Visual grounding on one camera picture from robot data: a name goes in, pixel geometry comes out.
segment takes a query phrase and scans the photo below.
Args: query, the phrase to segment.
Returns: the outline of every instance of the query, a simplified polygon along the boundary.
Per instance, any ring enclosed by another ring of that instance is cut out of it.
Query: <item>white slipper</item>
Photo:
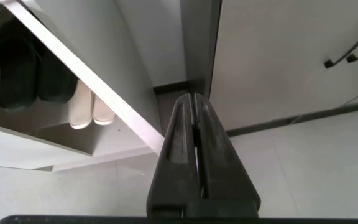
[[[68,102],[68,122],[72,128],[85,128],[92,122],[92,104],[92,91],[78,80],[74,95]]]
[[[98,96],[94,96],[93,121],[98,125],[108,125],[114,121],[116,114]]]

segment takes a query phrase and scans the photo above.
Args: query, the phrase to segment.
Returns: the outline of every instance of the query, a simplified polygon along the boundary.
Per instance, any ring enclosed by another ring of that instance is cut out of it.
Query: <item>white shelf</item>
[[[0,108],[0,126],[31,133],[40,128],[55,126],[68,122],[68,105],[37,99],[28,108],[20,111],[6,111]]]
[[[84,129],[73,129],[66,123],[42,128],[34,136],[93,156],[147,147],[146,143],[118,117],[107,126],[92,122]]]

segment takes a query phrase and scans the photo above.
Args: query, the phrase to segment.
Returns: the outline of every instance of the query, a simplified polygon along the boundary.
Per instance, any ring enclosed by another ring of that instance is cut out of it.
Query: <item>slipper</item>
[[[34,36],[18,20],[0,27],[0,107],[20,110],[37,98],[39,56]]]
[[[73,97],[68,102],[68,122],[74,129],[82,129],[92,122],[93,94],[78,80]]]
[[[38,96],[44,101],[66,103],[76,90],[77,76],[49,49],[41,55],[38,74]]]
[[[93,121],[98,125],[108,125],[114,121],[116,114],[98,96],[94,96]]]

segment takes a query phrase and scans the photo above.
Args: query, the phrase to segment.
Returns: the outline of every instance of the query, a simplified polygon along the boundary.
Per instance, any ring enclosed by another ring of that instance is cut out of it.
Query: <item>baseboard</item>
[[[266,129],[278,128],[278,127],[291,125],[291,124],[298,124],[298,123],[302,123],[302,122],[306,122],[306,121],[312,121],[312,120],[320,119],[320,118],[327,118],[330,116],[336,116],[336,115],[355,112],[355,111],[358,111],[358,104],[343,106],[343,107],[339,107],[339,108],[335,108],[335,109],[331,109],[331,110],[319,111],[319,112],[315,112],[315,113],[292,116],[289,118],[277,119],[277,120],[269,121],[266,123],[255,124],[255,125],[251,125],[251,126],[228,130],[226,132],[229,137],[233,137],[233,136],[239,136],[242,134],[249,134],[249,133],[253,133],[253,132],[257,132],[257,131],[263,131]]]
[[[161,95],[161,94],[172,93],[180,90],[189,90],[189,88],[190,86],[188,81],[183,81],[183,82],[171,83],[168,85],[156,86],[154,87],[154,93],[156,95]]]

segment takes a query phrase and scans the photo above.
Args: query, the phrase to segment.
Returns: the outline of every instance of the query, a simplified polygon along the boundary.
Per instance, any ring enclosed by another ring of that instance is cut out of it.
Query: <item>floor tile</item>
[[[358,112],[271,133],[300,217],[358,218]]]
[[[119,215],[146,216],[146,200],[158,156],[155,153],[116,161]]]
[[[284,173],[268,131],[231,138],[262,200],[260,217],[297,217]]]

